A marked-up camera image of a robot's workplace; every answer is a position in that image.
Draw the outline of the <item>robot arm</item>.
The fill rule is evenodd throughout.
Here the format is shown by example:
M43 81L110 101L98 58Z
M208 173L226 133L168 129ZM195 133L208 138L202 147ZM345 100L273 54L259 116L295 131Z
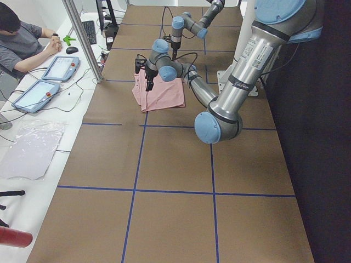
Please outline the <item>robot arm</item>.
M210 26L214 18L223 10L225 0L208 1L211 6L199 21L194 21L189 12L184 12L180 16L172 19L172 33L170 35L170 43L172 48L172 60L177 58L178 50L181 47L183 30L186 29L199 39L204 39L207 34L207 28Z
M206 110L194 122L198 138L206 144L230 140L241 132L242 118L239 109L277 49L287 43L317 39L321 35L324 1L255 1L252 34L237 63L229 67L222 91L217 94L198 74L193 64L176 62L183 30L204 38L213 19L224 6L224 1L210 1L210 7L199 21L189 13L176 16L172 21L169 41L157 39L147 59L135 60L135 71L146 73L146 90L154 86L160 76L170 82L185 80Z

